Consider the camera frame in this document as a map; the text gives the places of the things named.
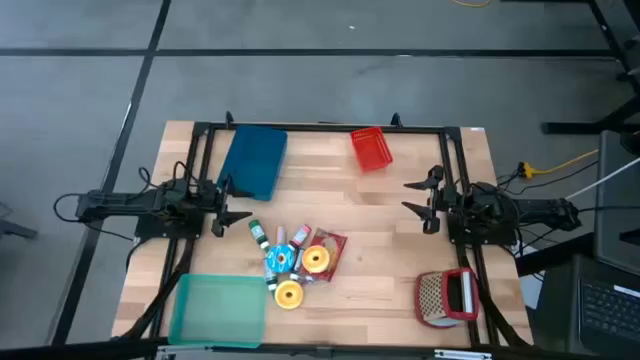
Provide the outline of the white paper sheet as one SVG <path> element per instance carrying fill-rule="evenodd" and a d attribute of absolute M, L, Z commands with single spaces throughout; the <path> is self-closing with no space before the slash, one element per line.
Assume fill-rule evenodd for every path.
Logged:
<path fill-rule="evenodd" d="M 520 288 L 524 303 L 531 309 L 536 309 L 544 277 L 540 274 L 520 276 Z"/>

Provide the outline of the red food colouring bottle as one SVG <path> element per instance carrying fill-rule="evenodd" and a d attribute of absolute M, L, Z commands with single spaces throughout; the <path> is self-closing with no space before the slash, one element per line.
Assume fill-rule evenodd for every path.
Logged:
<path fill-rule="evenodd" d="M 306 224 L 301 225 L 292 235 L 288 245 L 293 248 L 300 248 L 304 244 L 304 242 L 306 241 L 310 233 L 311 233 L 310 226 Z"/>

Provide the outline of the green food colouring bottle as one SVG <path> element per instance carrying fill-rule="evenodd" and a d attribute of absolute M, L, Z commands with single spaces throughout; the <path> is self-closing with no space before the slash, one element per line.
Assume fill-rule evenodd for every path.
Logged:
<path fill-rule="evenodd" d="M 274 294 L 278 286 L 278 276 L 269 266 L 269 262 L 267 259 L 265 259 L 263 263 L 264 263 L 264 279 L 265 279 L 267 289 L 271 294 Z"/>

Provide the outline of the red-handled metal grater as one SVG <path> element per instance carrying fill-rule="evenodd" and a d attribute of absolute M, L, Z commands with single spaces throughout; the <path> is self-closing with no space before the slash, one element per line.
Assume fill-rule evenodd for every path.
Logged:
<path fill-rule="evenodd" d="M 425 326 L 446 329 L 475 321 L 479 308 L 478 286 L 469 267 L 426 272 L 416 277 L 415 316 Z"/>

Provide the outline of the right arm's gripper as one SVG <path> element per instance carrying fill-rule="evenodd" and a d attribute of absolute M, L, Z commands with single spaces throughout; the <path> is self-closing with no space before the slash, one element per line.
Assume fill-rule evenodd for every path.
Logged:
<path fill-rule="evenodd" d="M 437 212 L 447 212 L 449 200 L 445 199 L 445 189 L 439 188 L 440 182 L 444 178 L 444 168 L 440 165 L 433 166 L 428 171 L 428 176 L 421 182 L 405 183 L 404 187 L 414 190 L 429 190 L 430 197 L 427 205 L 422 206 L 410 202 L 402 202 L 402 205 L 415 213 L 422 221 L 423 232 L 425 234 L 435 234 L 440 230 L 440 218 Z"/>

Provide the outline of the blue tape roll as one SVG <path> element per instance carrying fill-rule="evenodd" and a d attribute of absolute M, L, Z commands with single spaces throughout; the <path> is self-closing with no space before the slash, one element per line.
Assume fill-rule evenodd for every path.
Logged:
<path fill-rule="evenodd" d="M 296 249 L 290 245 L 271 247 L 266 257 L 266 264 L 274 273 L 289 273 L 296 261 Z"/>

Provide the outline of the black desk stand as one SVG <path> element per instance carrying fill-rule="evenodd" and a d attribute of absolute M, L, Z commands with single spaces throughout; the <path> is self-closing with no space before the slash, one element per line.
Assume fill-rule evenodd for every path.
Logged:
<path fill-rule="evenodd" d="M 615 79 L 631 86 L 633 95 L 629 100 L 601 119 L 591 122 L 543 122 L 541 131 L 547 135 L 595 135 L 605 130 L 638 132 L 640 123 L 628 124 L 627 120 L 640 114 L 640 0 L 613 0 L 621 5 L 625 20 L 629 20 L 633 34 L 620 40 L 614 27 L 598 3 L 598 0 L 583 0 L 589 6 L 605 42 L 623 71 Z"/>

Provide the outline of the teal plastic tray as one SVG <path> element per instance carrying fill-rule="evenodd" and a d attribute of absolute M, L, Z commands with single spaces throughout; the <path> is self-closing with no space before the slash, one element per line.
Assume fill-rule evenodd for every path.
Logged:
<path fill-rule="evenodd" d="M 169 326 L 171 345 L 256 348 L 265 333 L 267 286 L 261 277 L 183 275 Z"/>

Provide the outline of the green bottle with white cap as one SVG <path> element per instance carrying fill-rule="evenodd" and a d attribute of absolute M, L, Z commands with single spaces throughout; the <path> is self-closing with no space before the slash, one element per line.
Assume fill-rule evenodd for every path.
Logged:
<path fill-rule="evenodd" d="M 260 221 L 257 219 L 251 220 L 248 226 L 252 238 L 256 241 L 257 245 L 264 253 L 268 253 L 270 250 L 270 242 Z"/>

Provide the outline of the black metal table frame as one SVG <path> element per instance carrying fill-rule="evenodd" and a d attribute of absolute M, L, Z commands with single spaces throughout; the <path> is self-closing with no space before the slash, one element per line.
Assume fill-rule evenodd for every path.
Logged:
<path fill-rule="evenodd" d="M 417 133 L 425 128 L 384 129 L 393 162 L 382 171 L 362 174 L 349 134 L 354 126 L 285 126 L 295 130 L 286 130 L 287 152 L 272 201 L 230 198 L 230 209 L 253 212 L 272 241 L 276 226 L 293 232 L 305 223 L 314 230 L 342 233 L 348 241 L 333 280 L 305 286 L 299 308 L 283 310 L 264 293 L 263 348 L 274 345 L 274 350 L 288 353 L 335 358 L 364 351 L 417 357 L 431 355 L 427 347 L 470 347 L 465 324 L 450 329 L 423 326 L 413 309 L 418 274 L 458 265 L 445 221 L 441 232 L 425 235 L 419 219 L 400 204 L 424 201 L 426 192 L 402 185 L 424 179 L 429 168 L 442 163 L 438 135 Z M 191 272 L 262 278 L 262 252 L 249 235 L 249 219 L 216 238 L 210 233 L 212 218 L 195 245 Z M 132 256 L 111 335 L 129 330 L 157 293 L 168 244 L 168 239 L 153 239 Z M 512 256 L 499 247 L 483 248 L 494 302 L 519 336 L 532 344 Z"/>

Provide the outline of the blue plastic bin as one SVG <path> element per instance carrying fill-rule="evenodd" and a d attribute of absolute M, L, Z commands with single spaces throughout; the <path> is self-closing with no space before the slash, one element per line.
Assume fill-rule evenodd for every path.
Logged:
<path fill-rule="evenodd" d="M 268 202 L 276 188 L 287 149 L 286 132 L 268 127 L 239 126 L 219 173 L 222 187 L 228 176 L 236 189 Z"/>

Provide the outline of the red snack packet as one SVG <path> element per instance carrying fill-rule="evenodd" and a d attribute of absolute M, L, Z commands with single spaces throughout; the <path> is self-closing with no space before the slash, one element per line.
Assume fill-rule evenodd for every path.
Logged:
<path fill-rule="evenodd" d="M 330 264 L 324 272 L 318 274 L 308 273 L 302 265 L 302 274 L 313 275 L 316 277 L 316 281 L 330 282 L 337 270 L 347 240 L 346 236 L 318 228 L 307 248 L 314 245 L 326 248 L 330 254 Z"/>

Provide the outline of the yellow tape roll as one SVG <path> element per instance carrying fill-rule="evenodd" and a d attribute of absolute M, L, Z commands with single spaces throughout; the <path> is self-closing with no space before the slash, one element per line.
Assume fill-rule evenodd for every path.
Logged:
<path fill-rule="evenodd" d="M 286 280 L 276 287 L 274 299 L 280 308 L 293 310 L 303 302 L 304 289 L 298 282 Z"/>
<path fill-rule="evenodd" d="M 328 268 L 329 264 L 330 254 L 323 246 L 310 246 L 303 253 L 302 265 L 308 273 L 322 273 Z"/>

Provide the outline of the red mesh basket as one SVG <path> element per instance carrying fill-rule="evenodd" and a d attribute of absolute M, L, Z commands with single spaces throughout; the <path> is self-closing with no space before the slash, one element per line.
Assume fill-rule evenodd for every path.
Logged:
<path fill-rule="evenodd" d="M 390 149 L 380 127 L 369 127 L 350 133 L 356 159 L 363 173 L 383 169 L 393 162 Z"/>

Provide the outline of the black marker pen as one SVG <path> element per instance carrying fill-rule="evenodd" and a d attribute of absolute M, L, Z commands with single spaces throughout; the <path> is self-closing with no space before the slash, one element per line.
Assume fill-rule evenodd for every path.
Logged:
<path fill-rule="evenodd" d="M 290 279 L 296 282 L 300 281 L 300 270 L 302 268 L 302 259 L 304 256 L 304 252 L 305 250 L 303 248 L 300 248 L 297 252 L 296 258 L 295 258 L 295 262 L 294 265 L 291 269 L 290 272 Z"/>

